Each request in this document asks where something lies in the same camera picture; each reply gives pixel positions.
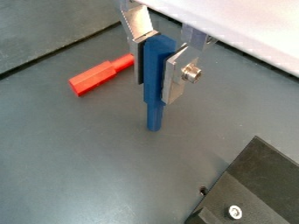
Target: silver bolt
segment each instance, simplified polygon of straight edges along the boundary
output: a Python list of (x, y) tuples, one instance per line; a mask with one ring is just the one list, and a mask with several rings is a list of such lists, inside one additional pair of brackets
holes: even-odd
[(231, 206), (228, 208), (228, 217), (235, 221), (241, 218), (241, 210), (237, 206)]
[(195, 83), (197, 82), (200, 77), (201, 77), (201, 70), (193, 64), (189, 64), (181, 70), (181, 79), (184, 81), (189, 81), (191, 83)]

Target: red cylinder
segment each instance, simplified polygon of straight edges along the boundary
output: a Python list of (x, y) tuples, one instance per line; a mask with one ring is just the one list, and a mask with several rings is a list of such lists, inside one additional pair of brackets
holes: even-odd
[(113, 60), (111, 64), (116, 69), (116, 72), (120, 72), (127, 67), (131, 67), (135, 64), (135, 56), (131, 53), (128, 53), (119, 59)]

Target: metal bracket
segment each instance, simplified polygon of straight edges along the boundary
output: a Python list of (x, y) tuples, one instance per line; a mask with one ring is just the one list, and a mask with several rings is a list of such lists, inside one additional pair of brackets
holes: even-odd
[(181, 25), (181, 40), (185, 42), (175, 55), (165, 61), (163, 80), (163, 102), (171, 104), (183, 94), (184, 83), (195, 83), (201, 77), (196, 67), (199, 54), (217, 40), (207, 33)]
[(163, 102), (171, 104), (183, 94), (184, 83), (195, 83), (201, 70), (196, 67), (199, 51), (184, 44), (175, 55), (165, 61), (163, 77)]
[(143, 46), (145, 40), (159, 32), (153, 29), (148, 9), (144, 5), (129, 0), (116, 0), (115, 2), (120, 21), (125, 28), (129, 51), (135, 55), (135, 80), (137, 84), (143, 84)]

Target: blue block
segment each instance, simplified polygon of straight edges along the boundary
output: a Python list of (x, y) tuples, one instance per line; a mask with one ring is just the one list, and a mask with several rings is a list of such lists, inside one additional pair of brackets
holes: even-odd
[(147, 128), (161, 128), (164, 102), (164, 61), (175, 52), (175, 41), (164, 35), (148, 38), (144, 43), (144, 102), (147, 103)]

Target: gray table surface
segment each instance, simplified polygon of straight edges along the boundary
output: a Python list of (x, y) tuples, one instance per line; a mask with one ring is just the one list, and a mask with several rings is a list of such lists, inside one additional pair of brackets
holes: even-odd
[(0, 0), (0, 74), (116, 22), (109, 0)]
[(1, 224), (183, 223), (255, 135), (299, 161), (296, 80), (215, 45), (153, 133), (133, 68), (81, 98), (68, 86), (127, 52), (119, 26), (0, 81)]

